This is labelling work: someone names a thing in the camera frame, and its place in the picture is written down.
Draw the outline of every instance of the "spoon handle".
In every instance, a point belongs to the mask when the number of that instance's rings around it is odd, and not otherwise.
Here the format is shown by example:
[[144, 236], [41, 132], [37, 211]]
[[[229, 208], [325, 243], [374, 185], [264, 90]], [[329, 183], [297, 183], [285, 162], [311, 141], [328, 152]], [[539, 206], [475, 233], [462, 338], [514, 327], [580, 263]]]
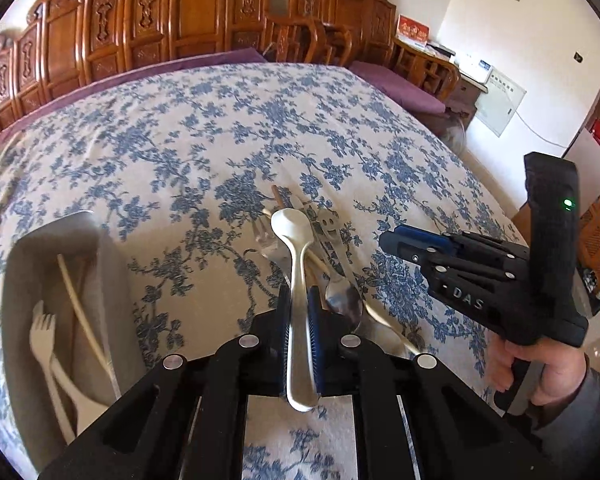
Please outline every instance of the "spoon handle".
[[286, 396], [300, 412], [318, 405], [304, 278], [305, 252], [306, 247], [299, 254], [297, 250], [291, 251], [291, 320], [286, 352]]

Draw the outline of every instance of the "sleeve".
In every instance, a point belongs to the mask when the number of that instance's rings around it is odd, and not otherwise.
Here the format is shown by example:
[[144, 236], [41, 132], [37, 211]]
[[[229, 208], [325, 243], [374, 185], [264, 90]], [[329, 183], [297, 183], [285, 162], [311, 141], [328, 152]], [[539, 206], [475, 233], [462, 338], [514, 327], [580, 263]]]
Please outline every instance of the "sleeve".
[[532, 433], [565, 480], [600, 478], [600, 374], [588, 368], [570, 404]]

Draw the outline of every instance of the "cutlery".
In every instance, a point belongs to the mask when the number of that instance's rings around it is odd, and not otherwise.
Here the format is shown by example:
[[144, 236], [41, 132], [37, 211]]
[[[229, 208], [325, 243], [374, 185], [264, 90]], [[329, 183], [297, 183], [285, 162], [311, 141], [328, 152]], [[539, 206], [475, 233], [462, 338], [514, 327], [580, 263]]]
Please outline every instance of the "cutlery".
[[[271, 186], [271, 191], [273, 192], [273, 196], [276, 199], [276, 202], [278, 203], [278, 207], [280, 209], [284, 209], [286, 207], [285, 201], [282, 198], [282, 195], [280, 194], [280, 190], [278, 189], [278, 186], [276, 186], [275, 184], [273, 186]], [[304, 266], [304, 274], [305, 274], [305, 278], [306, 278], [306, 286], [307, 286], [307, 290], [309, 290], [312, 286], [318, 286], [318, 280], [315, 277], [315, 274], [312, 270], [312, 268], [308, 265]]]
[[314, 345], [311, 341], [308, 300], [304, 278], [304, 256], [314, 241], [309, 219], [296, 209], [281, 209], [271, 217], [273, 232], [291, 252], [291, 315], [286, 340], [286, 396], [299, 412], [318, 404], [314, 377]]
[[66, 268], [66, 263], [64, 261], [64, 256], [62, 254], [58, 254], [58, 266], [60, 267], [60, 273], [62, 274], [62, 280], [64, 281], [64, 286], [66, 288], [67, 293], [69, 294], [69, 299], [71, 300], [71, 304], [74, 308], [75, 317], [78, 318], [78, 322], [80, 322], [80, 326], [82, 330], [84, 330], [84, 335], [87, 336], [87, 341], [89, 342], [89, 346], [93, 350], [93, 353], [96, 355], [100, 366], [106, 371], [107, 375], [113, 382], [113, 372], [109, 363], [107, 362], [106, 357], [104, 356], [104, 352], [98, 343], [96, 336], [93, 334], [93, 330], [91, 329], [91, 325], [89, 325], [89, 321], [87, 317], [84, 315], [84, 309], [82, 308], [82, 304], [80, 303], [80, 298], [78, 298], [78, 294], [75, 291], [74, 284], [71, 281], [71, 276], [69, 275], [69, 271]]
[[62, 365], [54, 354], [51, 355], [51, 371], [55, 375], [60, 386], [62, 386], [62, 389], [74, 403], [75, 411], [77, 413], [75, 429], [76, 434], [80, 435], [92, 422], [107, 411], [107, 406], [91, 400], [82, 393], [66, 374], [64, 368], [62, 368]]
[[69, 417], [60, 400], [60, 392], [51, 373], [51, 359], [54, 352], [56, 316], [44, 314], [42, 300], [33, 309], [33, 322], [29, 331], [29, 346], [36, 360], [40, 363], [45, 375], [46, 388], [49, 390], [51, 404], [56, 412], [60, 431], [67, 444], [75, 440], [75, 433], [69, 422]]
[[358, 289], [358, 282], [350, 267], [349, 259], [347, 258], [347, 250], [344, 247], [342, 238], [340, 237], [340, 225], [333, 219], [333, 215], [325, 210], [318, 210], [318, 221], [320, 227], [327, 240], [331, 243], [333, 250], [340, 261], [342, 270], [347, 279], [345, 280], [339, 273], [334, 272], [335, 280], [330, 280], [326, 291], [326, 301], [329, 306], [332, 306], [334, 312], [338, 312], [347, 319], [350, 319], [354, 324], [355, 329], [360, 329], [369, 332], [368, 317], [391, 329], [395, 335], [400, 338], [400, 341], [405, 348], [414, 355], [420, 354], [418, 348], [396, 330], [387, 320], [384, 319], [373, 307], [366, 301], [362, 300], [362, 295]]
[[[289, 197], [289, 200], [294, 209], [298, 209], [306, 215], [306, 208], [304, 207], [302, 200], [298, 196], [291, 194], [291, 196]], [[314, 223], [311, 222], [311, 219], [309, 220], [309, 222], [311, 223], [311, 229], [314, 232], [314, 238], [315, 238], [315, 242], [312, 245], [312, 250], [317, 251], [318, 257], [322, 261], [324, 261], [325, 264], [328, 264], [329, 263], [329, 255], [327, 254], [327, 251], [324, 250], [324, 247], [320, 243], [320, 237], [318, 236], [318, 232], [315, 230]]]
[[262, 218], [251, 220], [251, 229], [260, 254], [278, 266], [285, 277], [286, 284], [291, 288], [291, 253], [288, 247], [275, 235], [270, 227], [267, 227]]

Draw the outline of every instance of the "metal fork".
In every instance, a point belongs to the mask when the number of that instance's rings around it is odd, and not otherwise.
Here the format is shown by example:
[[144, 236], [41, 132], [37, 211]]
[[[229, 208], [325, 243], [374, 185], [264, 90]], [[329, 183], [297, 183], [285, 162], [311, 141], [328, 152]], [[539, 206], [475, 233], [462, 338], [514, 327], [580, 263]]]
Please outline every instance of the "metal fork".
[[276, 236], [262, 217], [251, 220], [253, 237], [256, 240], [260, 254], [270, 262], [275, 263], [284, 274], [286, 284], [291, 288], [291, 253], [285, 243]]
[[75, 440], [75, 433], [69, 422], [69, 417], [64, 410], [58, 386], [51, 373], [51, 357], [54, 354], [55, 334], [56, 316], [44, 314], [43, 303], [39, 301], [33, 309], [33, 323], [29, 331], [29, 345], [45, 375], [46, 387], [49, 390], [49, 397], [56, 412], [56, 419], [60, 425], [62, 436], [64, 436], [67, 444], [70, 444]]

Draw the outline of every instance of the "silver spoon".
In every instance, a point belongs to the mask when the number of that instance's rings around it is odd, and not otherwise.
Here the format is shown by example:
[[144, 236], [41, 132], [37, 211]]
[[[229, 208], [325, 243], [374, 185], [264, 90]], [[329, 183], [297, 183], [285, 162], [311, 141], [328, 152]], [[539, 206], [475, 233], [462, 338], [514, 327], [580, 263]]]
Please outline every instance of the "silver spoon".
[[291, 320], [286, 352], [286, 398], [299, 412], [318, 405], [320, 396], [314, 377], [308, 301], [304, 278], [304, 255], [314, 241], [309, 219], [297, 209], [273, 213], [271, 228], [291, 251]]

